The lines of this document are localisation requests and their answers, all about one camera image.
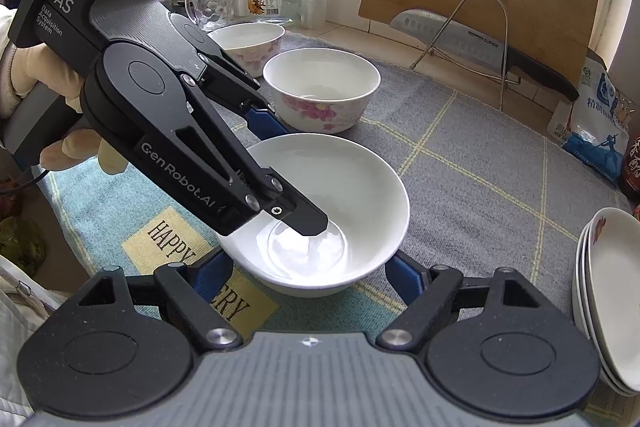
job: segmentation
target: glove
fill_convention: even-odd
[[[4,114],[0,114],[0,118],[8,118],[36,82],[46,84],[49,89],[64,96],[67,105],[82,112],[79,97],[84,78],[73,71],[46,44],[40,44],[15,51],[11,64],[11,84],[15,94],[7,96],[7,89],[2,90]],[[107,174],[119,174],[127,168],[126,159],[93,129],[75,130],[65,139],[43,149],[40,153],[40,165],[50,171],[63,171],[95,155],[98,156],[100,167]]]

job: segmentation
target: person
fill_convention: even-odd
[[[84,83],[45,44],[16,49],[7,33],[15,10],[0,5],[0,120],[10,118],[20,101],[38,82],[66,98],[78,112]],[[98,156],[100,168],[118,174],[127,161],[93,129],[78,129],[49,145],[40,154],[40,165],[62,171]],[[17,427],[33,414],[16,371],[22,344],[65,300],[50,292],[0,255],[0,427]]]

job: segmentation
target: gray ribbed surface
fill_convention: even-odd
[[[447,403],[414,359],[373,348],[363,333],[256,333],[204,357],[185,387],[154,409],[101,427],[482,427],[497,423]],[[84,423],[40,413],[26,427]],[[548,423],[584,427],[574,415]]]
[[[110,41],[137,42],[156,52],[174,70],[200,77],[202,61],[171,24],[159,0],[96,0],[90,19]]]

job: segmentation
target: glass cup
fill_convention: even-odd
[[[184,7],[189,19],[206,32],[231,22],[231,0],[184,0]]]

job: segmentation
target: yellow label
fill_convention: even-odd
[[[211,301],[211,307],[247,338],[278,309],[278,305],[236,268]]]
[[[194,263],[212,248],[172,206],[131,235],[122,247],[142,275],[173,261]]]

